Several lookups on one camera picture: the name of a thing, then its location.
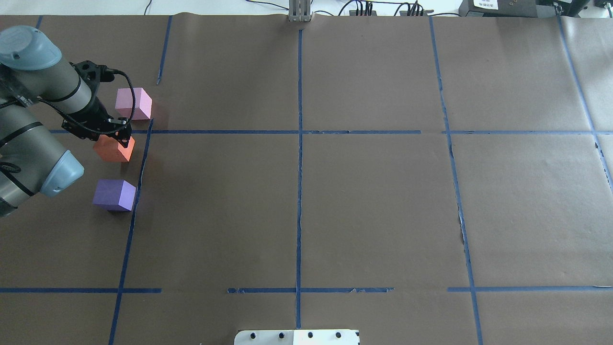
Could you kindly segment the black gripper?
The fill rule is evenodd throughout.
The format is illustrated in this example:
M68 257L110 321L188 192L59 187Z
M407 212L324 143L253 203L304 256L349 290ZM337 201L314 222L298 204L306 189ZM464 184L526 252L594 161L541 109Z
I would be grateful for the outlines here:
M109 115L98 97L94 97L81 111L63 115L63 129L80 139L97 141L106 135L117 142L129 142L132 128L126 117Z

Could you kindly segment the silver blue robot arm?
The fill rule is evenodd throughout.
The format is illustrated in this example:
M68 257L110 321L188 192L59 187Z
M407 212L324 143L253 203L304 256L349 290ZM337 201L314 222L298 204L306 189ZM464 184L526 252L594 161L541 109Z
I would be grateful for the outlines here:
M127 147L136 92L127 73L86 60L69 62L40 29L16 25L0 35L0 211L4 218L37 194L52 198L85 168L31 111L44 104L79 139L108 136ZM103 82L123 76L132 96L129 116L114 118L98 98Z

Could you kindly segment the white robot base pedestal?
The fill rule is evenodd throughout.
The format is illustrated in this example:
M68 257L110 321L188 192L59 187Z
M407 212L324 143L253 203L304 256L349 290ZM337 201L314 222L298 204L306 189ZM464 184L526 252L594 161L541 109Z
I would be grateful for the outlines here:
M297 330L242 330L235 345L359 345L358 330L346 328Z

